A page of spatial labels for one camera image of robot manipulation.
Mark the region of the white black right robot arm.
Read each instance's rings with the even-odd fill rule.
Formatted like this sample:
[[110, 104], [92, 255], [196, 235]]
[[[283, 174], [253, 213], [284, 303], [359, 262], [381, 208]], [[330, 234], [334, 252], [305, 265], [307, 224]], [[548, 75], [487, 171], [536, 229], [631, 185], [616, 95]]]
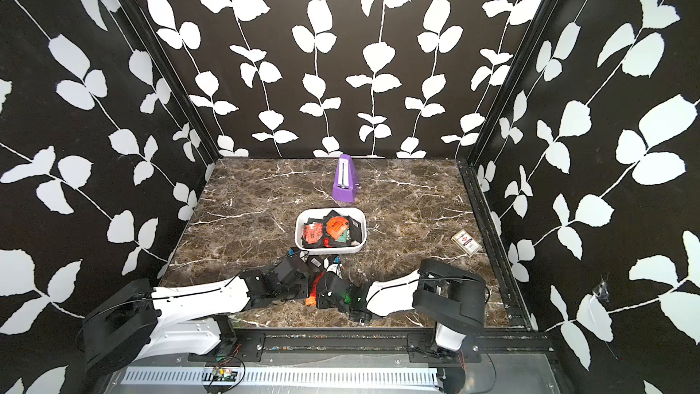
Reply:
[[485, 327], [490, 291], [479, 275], [425, 259], [419, 269], [386, 282], [355, 286], [326, 271], [312, 288], [317, 308], [335, 308], [360, 324], [379, 317], [416, 311], [435, 322], [437, 348], [458, 351], [467, 337]]

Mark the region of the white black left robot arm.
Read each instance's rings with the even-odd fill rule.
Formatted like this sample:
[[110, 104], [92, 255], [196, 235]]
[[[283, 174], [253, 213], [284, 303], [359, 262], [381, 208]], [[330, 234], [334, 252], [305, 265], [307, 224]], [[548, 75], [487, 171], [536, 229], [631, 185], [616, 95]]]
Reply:
[[78, 332], [87, 375], [108, 375], [147, 357], [212, 352], [229, 328], [227, 316], [308, 297], [306, 258], [293, 252], [276, 266], [198, 286], [127, 284], [90, 312]]

